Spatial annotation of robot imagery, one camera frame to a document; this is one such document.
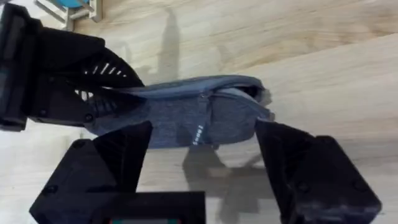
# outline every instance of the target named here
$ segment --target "wood grain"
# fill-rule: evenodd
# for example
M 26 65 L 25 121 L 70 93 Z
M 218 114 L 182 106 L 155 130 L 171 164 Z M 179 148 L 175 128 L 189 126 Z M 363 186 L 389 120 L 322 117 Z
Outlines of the wood grain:
M 260 78 L 276 120 L 333 135 L 398 218 L 398 2 L 393 0 L 104 0 L 103 37 L 145 84 L 225 73 Z M 42 19 L 46 24 L 48 17 Z M 76 138 L 32 124 L 0 133 L 0 220 L 27 213 Z M 139 191 L 206 190 L 208 223 L 279 223 L 257 141 L 146 155 Z

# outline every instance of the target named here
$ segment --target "light wood surface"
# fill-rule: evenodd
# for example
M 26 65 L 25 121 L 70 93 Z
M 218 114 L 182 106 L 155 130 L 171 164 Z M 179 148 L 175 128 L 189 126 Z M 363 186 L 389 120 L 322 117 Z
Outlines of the light wood surface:
M 108 0 L 77 32 L 106 39 L 145 84 L 242 73 L 272 94 L 276 120 L 337 138 L 398 219 L 398 2 Z M 80 129 L 29 123 L 0 133 L 0 221 L 27 213 Z M 149 151 L 139 191 L 206 190 L 208 223 L 279 223 L 257 141 Z

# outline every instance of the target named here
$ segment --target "gray fabric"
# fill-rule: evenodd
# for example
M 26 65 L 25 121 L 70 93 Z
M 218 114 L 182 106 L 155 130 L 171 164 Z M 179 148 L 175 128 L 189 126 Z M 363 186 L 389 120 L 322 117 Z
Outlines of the gray fabric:
M 252 98 L 232 86 L 254 86 L 259 94 Z M 158 94 L 145 94 L 154 90 Z M 101 135 L 149 120 L 154 127 L 150 148 L 244 141 L 254 135 L 256 119 L 269 116 L 268 110 L 258 104 L 264 87 L 253 77 L 233 75 L 196 78 L 121 91 L 146 96 L 147 101 L 128 113 L 98 118 L 94 123 L 86 124 L 86 128 Z

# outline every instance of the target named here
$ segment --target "blue object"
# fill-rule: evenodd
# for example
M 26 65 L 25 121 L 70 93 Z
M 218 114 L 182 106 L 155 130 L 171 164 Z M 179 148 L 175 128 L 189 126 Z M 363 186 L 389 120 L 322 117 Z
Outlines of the blue object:
M 69 8 L 76 8 L 76 7 L 81 7 L 81 4 L 77 0 L 56 0 L 59 4 L 65 7 Z

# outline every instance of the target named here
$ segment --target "black 3d-printed part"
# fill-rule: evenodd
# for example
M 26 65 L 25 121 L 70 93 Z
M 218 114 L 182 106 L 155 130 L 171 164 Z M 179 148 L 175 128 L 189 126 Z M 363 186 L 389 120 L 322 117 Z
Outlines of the black 3d-printed part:
M 283 224 L 368 224 L 381 202 L 339 144 L 283 124 L 256 134 Z
M 30 208 L 37 223 L 173 219 L 205 224 L 204 192 L 136 193 L 151 131 L 147 121 L 93 141 L 75 141 Z
M 83 126 L 143 103 L 112 90 L 144 85 L 103 39 L 43 27 L 13 4 L 0 23 L 1 129 L 22 131 L 27 118 Z

